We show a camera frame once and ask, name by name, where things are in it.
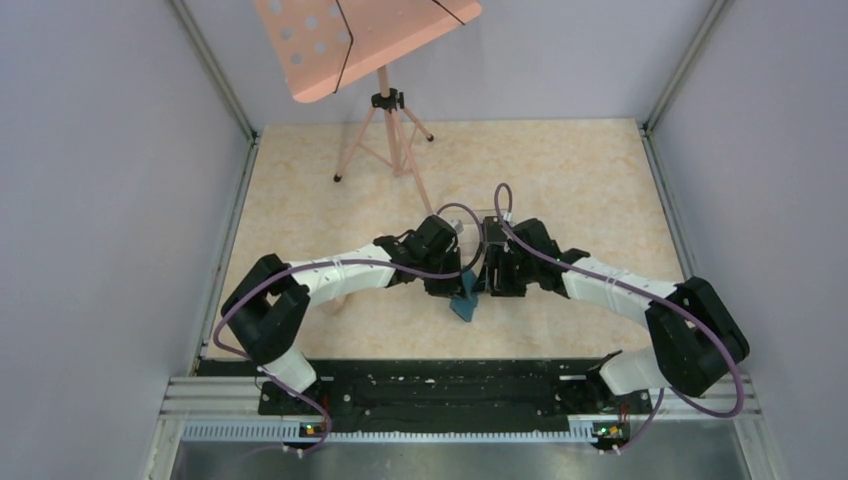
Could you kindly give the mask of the teal card holder wallet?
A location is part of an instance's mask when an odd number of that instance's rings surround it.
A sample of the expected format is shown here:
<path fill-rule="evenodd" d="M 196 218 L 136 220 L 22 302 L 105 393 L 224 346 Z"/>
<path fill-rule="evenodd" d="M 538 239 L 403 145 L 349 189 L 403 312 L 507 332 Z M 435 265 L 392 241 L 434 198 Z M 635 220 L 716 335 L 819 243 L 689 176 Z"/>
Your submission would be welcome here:
<path fill-rule="evenodd" d="M 449 308 L 460 320 L 471 323 L 480 298 L 489 293 L 488 281 L 473 270 L 464 273 L 461 279 L 464 290 L 450 299 Z"/>

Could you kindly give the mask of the clear plastic box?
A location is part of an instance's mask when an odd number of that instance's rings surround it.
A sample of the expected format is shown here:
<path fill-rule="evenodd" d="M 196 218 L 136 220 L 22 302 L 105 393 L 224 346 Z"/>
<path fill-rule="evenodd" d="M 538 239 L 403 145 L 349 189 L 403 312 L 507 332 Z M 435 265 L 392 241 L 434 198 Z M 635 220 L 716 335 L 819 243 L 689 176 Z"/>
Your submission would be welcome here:
<path fill-rule="evenodd" d="M 475 215 L 484 225 L 484 249 L 486 250 L 490 246 L 504 247 L 507 244 L 508 237 L 501 227 L 494 226 L 494 223 L 497 222 L 496 211 L 494 209 L 478 209 L 475 210 Z M 459 207 L 447 208 L 442 216 L 458 230 L 461 264 L 466 266 L 473 260 L 478 249 L 480 243 L 479 229 L 471 215 Z"/>

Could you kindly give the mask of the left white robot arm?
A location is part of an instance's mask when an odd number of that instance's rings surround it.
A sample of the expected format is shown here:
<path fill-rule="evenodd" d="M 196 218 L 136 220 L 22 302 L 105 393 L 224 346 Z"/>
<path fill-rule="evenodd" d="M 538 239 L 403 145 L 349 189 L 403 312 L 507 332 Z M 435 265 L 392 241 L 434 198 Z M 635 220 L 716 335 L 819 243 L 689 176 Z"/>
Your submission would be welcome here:
<path fill-rule="evenodd" d="M 463 291 L 459 235 L 438 215 L 400 236 L 380 236 L 336 256 L 291 263 L 275 254 L 261 257 L 225 300 L 213 339 L 230 329 L 244 355 L 284 385 L 283 401 L 297 413 L 308 413 L 319 404 L 321 388 L 295 345 L 306 314 L 359 291 L 417 279 L 432 296 Z"/>

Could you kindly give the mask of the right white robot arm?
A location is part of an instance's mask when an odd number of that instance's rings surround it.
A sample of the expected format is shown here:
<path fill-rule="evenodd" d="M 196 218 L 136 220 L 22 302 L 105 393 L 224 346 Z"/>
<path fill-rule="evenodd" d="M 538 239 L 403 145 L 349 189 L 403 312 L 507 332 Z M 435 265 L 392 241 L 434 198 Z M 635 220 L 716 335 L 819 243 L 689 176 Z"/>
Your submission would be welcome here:
<path fill-rule="evenodd" d="M 476 290 L 493 297 L 523 297 L 531 284 L 570 300 L 605 308 L 645 329 L 650 345 L 614 352 L 586 375 L 586 397 L 600 412 L 612 412 L 627 394 L 672 388 L 699 396 L 728 374 L 723 353 L 736 363 L 750 345 L 714 287 L 693 276 L 674 283 L 611 267 L 577 248 L 561 250 L 536 218 L 503 230 L 484 219 L 487 246 Z"/>

